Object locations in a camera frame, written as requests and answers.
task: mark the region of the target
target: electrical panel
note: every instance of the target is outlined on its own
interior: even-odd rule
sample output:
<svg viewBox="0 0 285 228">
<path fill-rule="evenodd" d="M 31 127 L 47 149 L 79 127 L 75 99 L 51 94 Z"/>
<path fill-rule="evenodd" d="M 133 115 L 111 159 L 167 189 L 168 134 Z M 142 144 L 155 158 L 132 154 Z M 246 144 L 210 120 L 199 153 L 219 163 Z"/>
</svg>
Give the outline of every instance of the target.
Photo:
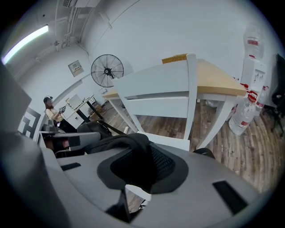
<svg viewBox="0 0 285 228">
<path fill-rule="evenodd" d="M 71 64 L 68 65 L 72 75 L 75 77 L 79 74 L 81 74 L 82 72 L 84 72 L 80 62 L 77 60 Z"/>
</svg>

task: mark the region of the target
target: black chair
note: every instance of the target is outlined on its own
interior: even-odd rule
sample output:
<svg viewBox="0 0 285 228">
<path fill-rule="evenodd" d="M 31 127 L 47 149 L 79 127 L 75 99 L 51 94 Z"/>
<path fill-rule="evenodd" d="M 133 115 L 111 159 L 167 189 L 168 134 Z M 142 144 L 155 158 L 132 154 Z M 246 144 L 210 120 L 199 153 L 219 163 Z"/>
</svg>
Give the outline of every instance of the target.
<svg viewBox="0 0 285 228">
<path fill-rule="evenodd" d="M 281 124 L 281 119 L 285 115 L 285 59 L 277 54 L 277 88 L 272 94 L 272 102 L 276 105 L 276 108 L 265 106 L 265 111 L 269 115 L 274 117 L 274 125 L 271 131 L 276 126 L 276 123 L 280 126 L 282 133 L 280 137 L 283 136 L 284 130 Z"/>
</svg>

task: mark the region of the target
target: chair backrest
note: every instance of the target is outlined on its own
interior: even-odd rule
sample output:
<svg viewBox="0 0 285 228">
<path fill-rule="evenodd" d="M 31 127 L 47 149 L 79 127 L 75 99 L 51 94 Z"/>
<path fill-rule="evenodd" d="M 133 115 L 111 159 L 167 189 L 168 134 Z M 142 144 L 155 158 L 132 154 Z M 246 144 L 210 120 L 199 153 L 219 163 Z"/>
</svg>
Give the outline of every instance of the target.
<svg viewBox="0 0 285 228">
<path fill-rule="evenodd" d="M 134 124 L 144 131 L 136 115 L 187 118 L 188 139 L 197 96 L 196 55 L 129 74 L 112 82 Z"/>
</svg>

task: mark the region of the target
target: chair seat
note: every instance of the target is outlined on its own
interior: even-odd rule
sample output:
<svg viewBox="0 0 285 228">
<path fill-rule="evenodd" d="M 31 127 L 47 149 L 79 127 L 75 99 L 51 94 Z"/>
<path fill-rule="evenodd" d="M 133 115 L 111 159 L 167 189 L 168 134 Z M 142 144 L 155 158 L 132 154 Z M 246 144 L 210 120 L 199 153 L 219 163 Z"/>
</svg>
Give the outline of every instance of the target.
<svg viewBox="0 0 285 228">
<path fill-rule="evenodd" d="M 148 139 L 154 143 L 162 144 L 170 147 L 176 147 L 185 151 L 189 151 L 190 140 L 179 139 L 179 138 L 170 138 L 157 134 L 149 134 L 146 132 L 138 131 L 137 133 L 145 134 Z"/>
</svg>

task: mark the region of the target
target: woman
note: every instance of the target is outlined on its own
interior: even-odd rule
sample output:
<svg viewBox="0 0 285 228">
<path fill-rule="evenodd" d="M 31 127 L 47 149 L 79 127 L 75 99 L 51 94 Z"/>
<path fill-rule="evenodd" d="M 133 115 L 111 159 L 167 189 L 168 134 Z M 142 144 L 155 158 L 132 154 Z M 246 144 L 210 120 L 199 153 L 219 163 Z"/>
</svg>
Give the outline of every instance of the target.
<svg viewBox="0 0 285 228">
<path fill-rule="evenodd" d="M 76 129 L 70 125 L 62 116 L 61 112 L 58 112 L 53 108 L 53 102 L 50 97 L 44 98 L 45 103 L 45 113 L 48 116 L 49 119 L 55 120 L 57 123 L 59 123 L 60 129 L 64 130 L 66 133 L 76 133 Z"/>
</svg>

